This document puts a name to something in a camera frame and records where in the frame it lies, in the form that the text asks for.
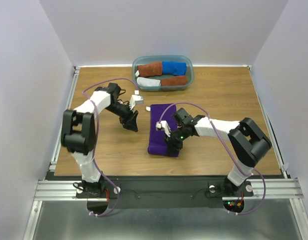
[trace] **gray wall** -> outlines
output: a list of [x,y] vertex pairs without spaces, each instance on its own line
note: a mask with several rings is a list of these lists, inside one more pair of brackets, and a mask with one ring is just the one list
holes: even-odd
[[40,0],[74,65],[185,55],[251,64],[287,0]]
[[0,1],[0,240],[23,237],[72,74],[39,1]]
[[308,0],[289,0],[252,76],[308,211]]

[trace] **folded towel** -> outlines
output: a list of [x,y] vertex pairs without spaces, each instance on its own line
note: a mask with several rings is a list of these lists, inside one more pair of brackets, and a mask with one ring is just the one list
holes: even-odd
[[160,80],[158,79],[150,79],[145,77],[138,77],[137,83],[143,87],[159,87],[160,86]]
[[163,74],[171,74],[174,76],[181,76],[186,74],[186,63],[175,61],[163,61]]
[[137,70],[141,77],[161,76],[163,74],[163,66],[160,61],[151,64],[138,65]]
[[[167,145],[165,142],[165,132],[156,130],[156,122],[159,121],[159,118],[163,111],[170,104],[153,104],[150,106],[150,132],[149,132],[149,145],[148,153],[154,155],[167,156]],[[165,113],[163,120],[166,120],[169,124],[171,130],[177,129],[177,124],[175,119],[172,117],[172,114],[176,112],[176,106],[170,107]],[[178,157],[177,154],[173,154],[170,157]]]
[[180,86],[188,83],[187,77],[184,76],[173,76],[161,79],[161,86]]

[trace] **purple cloth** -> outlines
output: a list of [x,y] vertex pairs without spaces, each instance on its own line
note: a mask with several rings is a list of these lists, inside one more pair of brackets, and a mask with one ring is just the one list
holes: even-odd
[[[149,145],[147,149],[149,154],[167,156],[165,132],[156,131],[156,122],[159,121],[161,114],[170,104],[153,104],[150,106],[150,132],[149,132]],[[174,114],[175,112],[176,112],[176,106],[174,105],[167,110],[167,112],[163,117],[163,120],[166,120],[168,122],[168,125],[171,130],[177,129],[176,121],[172,117],[172,114]],[[169,157],[178,157],[178,153],[173,154]]]

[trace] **table surface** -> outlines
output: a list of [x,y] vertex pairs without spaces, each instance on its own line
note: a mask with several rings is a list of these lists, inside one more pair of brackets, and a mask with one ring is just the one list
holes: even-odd
[[[216,138],[191,137],[184,141],[179,157],[149,155],[150,112],[145,107],[151,104],[167,104],[180,101],[196,103],[206,109],[211,118],[240,121],[252,118],[268,134],[256,92],[246,67],[196,67],[195,80],[183,91],[143,92],[145,104],[137,105],[138,132],[123,129],[118,116],[109,111],[100,114],[100,133],[96,148],[96,162],[103,172],[111,176],[177,176],[177,175],[227,175],[233,163],[226,150]],[[81,94],[88,86],[107,79],[131,78],[130,67],[81,68],[71,108],[81,105],[86,98]],[[117,80],[129,100],[134,86],[128,81]],[[190,105],[179,105],[192,116],[203,114]],[[235,153],[230,142],[228,146]],[[257,169],[265,175],[280,175],[280,168],[271,149],[259,162]],[[61,147],[55,176],[79,176],[80,170],[74,158]]]

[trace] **purple cable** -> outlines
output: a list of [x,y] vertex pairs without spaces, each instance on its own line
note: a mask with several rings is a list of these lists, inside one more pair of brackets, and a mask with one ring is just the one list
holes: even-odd
[[[162,115],[160,116],[159,118],[159,122],[163,119],[163,116],[165,114],[165,112],[172,106],[174,105],[177,105],[177,104],[188,104],[188,105],[192,105],[192,106],[195,106],[197,108],[199,108],[200,110],[202,110],[206,115],[207,115],[207,118],[209,119],[209,122],[211,124],[211,126],[213,127],[217,137],[219,138],[220,142],[222,143],[222,145],[224,146],[224,148],[226,149],[227,153],[229,154],[230,158],[232,159],[232,161],[234,162],[235,166],[238,168],[238,170],[242,173],[242,175],[246,176],[246,177],[250,177],[251,175],[248,175],[246,173],[244,173],[244,171],[240,168],[240,166],[238,165],[238,163],[236,162],[235,160],[235,157],[233,156],[233,154],[230,152],[229,148],[227,147],[224,139],[222,138],[222,136],[219,134],[217,128],[215,127],[215,125],[213,124],[212,120],[210,119],[210,115],[209,113],[204,110],[202,107],[198,106],[197,104],[194,104],[194,103],[190,103],[190,102],[185,102],[185,101],[182,101],[182,102],[177,102],[177,103],[173,103],[171,105],[169,105],[162,113]],[[260,203],[252,210],[250,211],[247,211],[247,212],[243,212],[243,213],[236,213],[236,212],[232,212],[234,214],[237,214],[237,215],[246,215],[246,214],[250,214],[252,213],[253,211],[257,210],[262,204],[263,204],[263,201],[265,199],[265,196],[266,196],[266,183],[265,183],[265,179],[264,179],[264,176],[257,170],[257,169],[254,169],[254,171],[256,171],[259,176],[261,177],[261,179],[263,180],[263,183],[264,183],[264,194],[263,194],[263,198],[261,199]]]
[[[132,84],[135,85],[136,89],[138,89],[137,85],[136,85],[133,81],[131,81],[131,80],[128,79],[128,78],[122,77],[122,78],[116,78],[116,79],[113,78],[113,79],[110,79],[110,80],[101,81],[101,82],[99,82],[99,83],[96,83],[96,84],[94,84],[94,85],[91,85],[91,86],[89,86],[88,88],[86,88],[86,89],[82,92],[82,94],[83,94],[88,100],[90,100],[90,96],[86,94],[86,91],[87,91],[87,90],[89,90],[89,89],[91,89],[91,88],[93,88],[93,87],[95,87],[95,86],[97,86],[97,85],[104,84],[104,83],[111,82],[111,81],[115,81],[115,80],[127,80],[127,81],[130,81]],[[117,200],[116,200],[116,202],[115,202],[113,208],[112,208],[109,212],[107,212],[107,213],[105,213],[105,214],[102,214],[102,215],[96,215],[96,214],[94,214],[93,212],[89,212],[91,215],[93,215],[93,216],[95,216],[95,217],[98,218],[98,217],[106,217],[106,216],[108,216],[112,211],[114,211],[114,209],[116,208],[116,206],[117,206],[117,204],[118,204],[118,202],[119,202],[119,199],[120,199],[120,191],[118,190],[118,188],[117,188],[117,186],[115,185],[115,183],[113,183],[112,180],[109,179],[108,176],[106,176],[106,175],[102,172],[102,170],[98,167],[98,165],[97,165],[97,163],[96,163],[96,160],[95,160],[95,151],[96,151],[97,140],[98,140],[98,133],[99,133],[99,112],[98,112],[98,109],[97,109],[96,104],[95,104],[92,100],[90,100],[90,101],[91,101],[91,103],[94,105],[94,112],[95,112],[95,115],[96,115],[96,122],[97,122],[97,126],[96,126],[96,145],[95,145],[95,148],[94,148],[94,150],[93,150],[93,162],[94,162],[94,165],[95,165],[95,167],[97,168],[97,170],[100,172],[100,174],[101,174],[101,175],[102,175],[102,176],[103,176],[103,177],[104,177],[115,189],[116,189],[116,192],[117,192]]]

